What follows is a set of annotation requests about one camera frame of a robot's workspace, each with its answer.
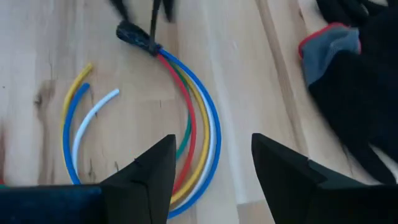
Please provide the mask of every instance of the wire bundle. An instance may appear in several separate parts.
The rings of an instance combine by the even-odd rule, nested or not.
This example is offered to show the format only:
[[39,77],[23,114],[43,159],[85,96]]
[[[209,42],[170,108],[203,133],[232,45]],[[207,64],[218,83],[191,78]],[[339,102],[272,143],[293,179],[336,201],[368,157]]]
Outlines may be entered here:
[[[169,212],[168,218],[173,218],[184,212],[186,209],[190,208],[203,195],[203,193],[209,186],[212,178],[214,177],[221,152],[221,127],[214,102],[211,99],[208,91],[201,83],[201,81],[196,77],[196,75],[179,59],[177,59],[164,49],[159,50],[157,58],[173,76],[173,79],[180,88],[188,107],[187,128],[185,130],[185,134],[180,144],[180,147],[177,150],[177,159],[181,156],[183,150],[185,149],[185,146],[187,145],[188,139],[191,134],[188,156],[184,162],[184,166],[180,175],[175,181],[173,195],[170,201],[171,207],[173,207],[174,209]],[[88,126],[93,115],[103,105],[105,105],[106,102],[119,94],[118,89],[112,91],[102,100],[100,100],[86,115],[76,133],[75,140],[73,141],[73,150],[71,156],[69,146],[70,124],[78,102],[87,91],[87,89],[89,89],[90,85],[85,83],[77,91],[76,89],[80,85],[82,80],[91,71],[91,69],[92,65],[89,64],[76,78],[71,88],[69,89],[63,104],[61,137],[62,148],[65,158],[65,164],[67,166],[70,178],[74,184],[80,184],[80,180],[78,178],[78,150],[85,129]],[[186,181],[184,185],[182,185],[190,168],[190,164],[192,163],[197,133],[195,112],[192,102],[190,100],[190,95],[188,93],[188,86],[189,89],[191,89],[200,108],[201,117],[203,118],[204,138],[203,149],[200,154],[199,163],[195,168],[192,176]]]

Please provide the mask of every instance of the white wire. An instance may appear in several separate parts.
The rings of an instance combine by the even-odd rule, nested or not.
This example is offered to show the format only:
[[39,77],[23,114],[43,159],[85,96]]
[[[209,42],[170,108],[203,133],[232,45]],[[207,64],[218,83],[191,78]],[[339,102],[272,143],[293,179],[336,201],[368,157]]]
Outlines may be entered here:
[[199,181],[197,182],[197,184],[195,185],[195,187],[193,188],[191,193],[188,195],[188,197],[186,197],[183,202],[181,202],[177,207],[175,207],[175,209],[178,209],[183,204],[187,203],[198,192],[200,187],[203,185],[203,183],[206,180],[206,177],[210,173],[210,168],[211,168],[211,165],[213,164],[213,159],[214,159],[215,149],[216,149],[216,141],[215,141],[216,140],[216,132],[215,132],[216,126],[214,123],[214,117],[213,117],[213,113],[211,112],[209,103],[207,102],[206,97],[204,96],[202,90],[199,88],[197,83],[195,83],[195,81],[193,81],[193,79],[189,75],[187,75],[187,77],[189,77],[189,79],[191,79],[191,81],[195,84],[195,88],[198,90],[198,92],[205,104],[205,107],[206,107],[206,112],[209,117],[209,124],[210,124],[210,146],[209,146],[210,149],[209,149],[209,156],[207,157],[207,160],[206,160],[205,168],[204,168],[203,172],[201,173]]
[[76,175],[79,176],[78,174],[78,166],[77,166],[77,160],[78,160],[78,155],[79,155],[79,145],[80,145],[80,140],[81,137],[83,137],[83,134],[86,131],[86,128],[88,126],[88,124],[90,123],[91,119],[93,118],[93,116],[112,98],[114,98],[115,96],[117,96],[119,94],[119,89],[115,89],[113,91],[111,91],[110,93],[108,93],[104,98],[102,98],[101,100],[99,100],[99,102],[97,104],[95,104],[95,106],[90,110],[90,112],[88,112],[88,114],[86,115],[86,117],[84,118],[83,122],[81,123],[76,136],[75,136],[75,140],[73,141],[73,149],[72,149],[72,163],[73,163],[73,167],[75,168],[76,171]]

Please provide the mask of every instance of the wooden table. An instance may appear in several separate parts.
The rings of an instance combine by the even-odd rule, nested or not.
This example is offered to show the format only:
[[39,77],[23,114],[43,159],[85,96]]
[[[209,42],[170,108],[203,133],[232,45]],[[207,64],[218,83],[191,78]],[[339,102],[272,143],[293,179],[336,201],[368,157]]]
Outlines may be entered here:
[[[152,1],[130,3],[136,23],[149,30]],[[60,115],[68,87],[88,62],[94,64],[86,79],[91,87],[78,105],[73,134],[107,92],[119,88],[121,94],[86,130],[79,158],[83,182],[105,179],[168,133],[181,140],[187,112],[180,92],[155,58],[116,37],[118,22],[106,1],[0,2],[0,119],[8,185],[70,183],[60,150]],[[314,0],[181,0],[176,23],[160,15],[157,41],[204,82],[223,130],[213,182],[170,223],[273,223],[252,163],[255,132],[375,183],[341,150],[303,84],[297,45],[324,25]],[[199,119],[194,166],[202,132]]]

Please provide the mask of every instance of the red trim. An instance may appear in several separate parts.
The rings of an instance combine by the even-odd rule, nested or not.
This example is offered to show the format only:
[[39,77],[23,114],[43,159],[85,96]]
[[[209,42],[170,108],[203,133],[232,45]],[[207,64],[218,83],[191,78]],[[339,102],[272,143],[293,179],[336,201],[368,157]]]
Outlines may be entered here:
[[340,23],[340,22],[332,22],[331,24],[327,25],[326,27],[314,32],[313,34],[309,35],[308,37],[304,38],[298,45],[298,55],[300,56],[301,59],[303,59],[303,52],[301,51],[301,48],[303,47],[304,44],[306,44],[309,40],[318,37],[319,35],[323,34],[324,32],[330,30],[331,28],[338,27],[338,26],[343,26],[347,27],[346,25]]

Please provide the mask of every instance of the green wire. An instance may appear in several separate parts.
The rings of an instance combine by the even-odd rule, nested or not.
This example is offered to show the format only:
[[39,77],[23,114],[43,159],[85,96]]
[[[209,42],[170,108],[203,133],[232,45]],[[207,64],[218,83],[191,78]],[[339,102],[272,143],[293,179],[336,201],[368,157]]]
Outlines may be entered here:
[[[185,79],[182,77],[182,74],[180,73],[180,71],[176,68],[174,63],[170,62],[169,60],[167,60],[167,61],[173,67],[175,72],[177,72],[178,76],[180,77],[182,83],[185,86],[185,89],[187,90],[187,92],[189,92],[187,81],[185,81]],[[175,154],[175,159],[176,160],[178,160],[180,158],[180,156],[182,155],[182,153],[184,152],[184,149],[187,146],[187,143],[188,143],[190,135],[191,135],[191,117],[188,114],[187,128],[185,129],[184,138],[181,141],[180,147],[178,147],[178,150],[177,150],[177,152]]]

